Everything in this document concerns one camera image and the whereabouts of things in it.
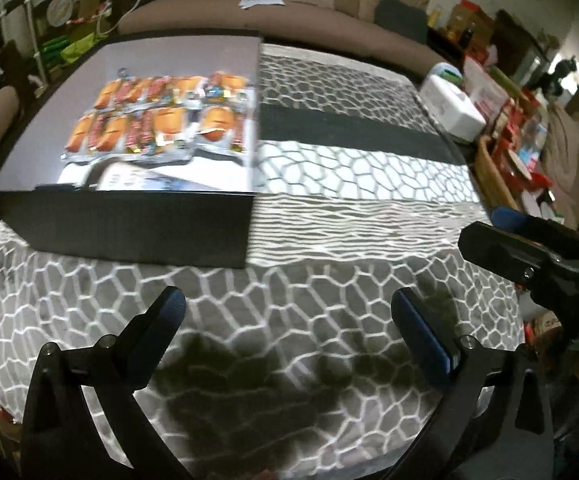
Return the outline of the wicker basket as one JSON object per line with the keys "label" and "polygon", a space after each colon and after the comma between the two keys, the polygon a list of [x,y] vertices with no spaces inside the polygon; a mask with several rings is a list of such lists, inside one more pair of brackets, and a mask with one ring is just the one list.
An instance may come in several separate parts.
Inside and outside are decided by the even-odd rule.
{"label": "wicker basket", "polygon": [[480,136],[477,140],[477,154],[474,162],[475,178],[478,182],[483,201],[490,209],[509,207],[521,211],[506,186],[498,167],[488,152],[490,136]]}

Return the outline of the grey patterned table cloth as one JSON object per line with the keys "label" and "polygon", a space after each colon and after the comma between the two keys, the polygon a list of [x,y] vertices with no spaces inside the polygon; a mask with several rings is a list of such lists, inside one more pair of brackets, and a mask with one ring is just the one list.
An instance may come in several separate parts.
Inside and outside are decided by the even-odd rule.
{"label": "grey patterned table cloth", "polygon": [[407,78],[268,44],[260,82],[276,135],[260,146],[242,269],[43,254],[0,225],[0,408],[13,419],[43,344],[117,334],[171,285],[185,321],[136,398],[178,460],[199,478],[350,478],[394,463],[438,402],[393,325],[395,290],[486,347],[523,341],[513,285],[457,249],[486,213]]}

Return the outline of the white tissue box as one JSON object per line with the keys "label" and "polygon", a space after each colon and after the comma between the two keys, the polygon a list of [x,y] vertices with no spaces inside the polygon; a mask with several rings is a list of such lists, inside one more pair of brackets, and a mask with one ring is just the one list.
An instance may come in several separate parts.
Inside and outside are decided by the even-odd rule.
{"label": "white tissue box", "polygon": [[455,84],[437,75],[428,76],[419,97],[441,129],[455,139],[471,143],[486,127],[485,118]]}

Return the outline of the white clothes rack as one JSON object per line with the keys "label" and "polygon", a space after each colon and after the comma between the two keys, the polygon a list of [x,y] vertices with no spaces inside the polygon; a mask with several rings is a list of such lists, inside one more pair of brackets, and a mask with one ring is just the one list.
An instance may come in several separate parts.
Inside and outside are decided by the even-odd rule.
{"label": "white clothes rack", "polygon": [[4,42],[13,41],[24,58],[35,65],[35,84],[47,86],[34,19],[33,0],[0,0],[0,31]]}

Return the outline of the green bag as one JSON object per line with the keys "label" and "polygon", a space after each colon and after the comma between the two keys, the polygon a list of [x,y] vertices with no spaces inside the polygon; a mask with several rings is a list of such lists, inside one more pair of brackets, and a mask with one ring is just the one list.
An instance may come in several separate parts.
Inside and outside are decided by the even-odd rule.
{"label": "green bag", "polygon": [[71,64],[102,39],[103,37],[96,32],[76,41],[71,41],[67,36],[60,36],[42,45],[41,58],[50,65]]}

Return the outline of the snack bread package sheet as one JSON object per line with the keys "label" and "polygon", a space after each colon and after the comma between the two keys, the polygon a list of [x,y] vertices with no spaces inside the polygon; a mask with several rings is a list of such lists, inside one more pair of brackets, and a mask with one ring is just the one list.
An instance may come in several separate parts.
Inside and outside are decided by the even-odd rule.
{"label": "snack bread package sheet", "polygon": [[218,70],[209,77],[129,75],[108,81],[74,126],[62,160],[84,164],[108,155],[187,162],[196,152],[242,158],[256,86]]}

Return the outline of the black storage box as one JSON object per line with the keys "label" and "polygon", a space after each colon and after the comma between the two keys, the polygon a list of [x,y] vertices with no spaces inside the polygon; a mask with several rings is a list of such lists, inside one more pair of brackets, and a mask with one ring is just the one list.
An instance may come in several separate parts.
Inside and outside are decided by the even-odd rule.
{"label": "black storage box", "polygon": [[168,266],[246,261],[257,32],[143,32],[88,52],[0,151],[0,219],[40,252]]}

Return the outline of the white paper on sofa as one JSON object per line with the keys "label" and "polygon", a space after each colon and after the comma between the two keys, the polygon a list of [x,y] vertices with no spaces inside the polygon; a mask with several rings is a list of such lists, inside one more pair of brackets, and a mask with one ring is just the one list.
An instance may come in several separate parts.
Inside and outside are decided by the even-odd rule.
{"label": "white paper on sofa", "polygon": [[284,0],[240,0],[238,7],[242,10],[249,10],[256,6],[285,6]]}

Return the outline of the brown sofa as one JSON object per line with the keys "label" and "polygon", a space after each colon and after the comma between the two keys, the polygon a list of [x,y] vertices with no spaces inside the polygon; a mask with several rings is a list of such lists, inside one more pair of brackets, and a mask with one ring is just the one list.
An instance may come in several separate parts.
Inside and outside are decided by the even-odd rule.
{"label": "brown sofa", "polygon": [[284,0],[239,9],[240,0],[154,0],[120,22],[123,35],[154,30],[255,30],[266,39],[349,54],[419,78],[443,58],[427,44],[431,0]]}

